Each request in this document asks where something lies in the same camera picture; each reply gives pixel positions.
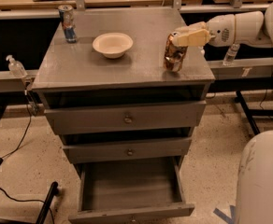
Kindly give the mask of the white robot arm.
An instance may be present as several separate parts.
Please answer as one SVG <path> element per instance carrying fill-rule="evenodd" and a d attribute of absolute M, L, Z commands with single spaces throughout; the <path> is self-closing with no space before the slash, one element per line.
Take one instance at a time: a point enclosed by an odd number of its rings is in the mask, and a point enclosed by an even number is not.
<path fill-rule="evenodd" d="M 273 48 L 273 2 L 264 12 L 229 14 L 184 25 L 176 30 L 173 44 Z M 260 78 L 258 83 L 262 88 L 273 88 L 273 75 Z M 255 135 L 242 151 L 233 223 L 273 224 L 273 130 Z"/>

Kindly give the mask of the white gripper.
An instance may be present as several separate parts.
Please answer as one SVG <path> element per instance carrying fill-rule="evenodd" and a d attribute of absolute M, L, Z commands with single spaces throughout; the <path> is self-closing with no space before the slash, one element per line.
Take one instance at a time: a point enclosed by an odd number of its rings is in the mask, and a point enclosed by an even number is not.
<path fill-rule="evenodd" d="M 244 44 L 263 48 L 263 25 L 264 14 L 261 11 L 221 15 L 207 22 L 208 31 L 204 21 L 176 28 L 180 34 L 172 39 L 172 43 L 177 47 L 200 47 L 209 42 L 214 47 Z"/>

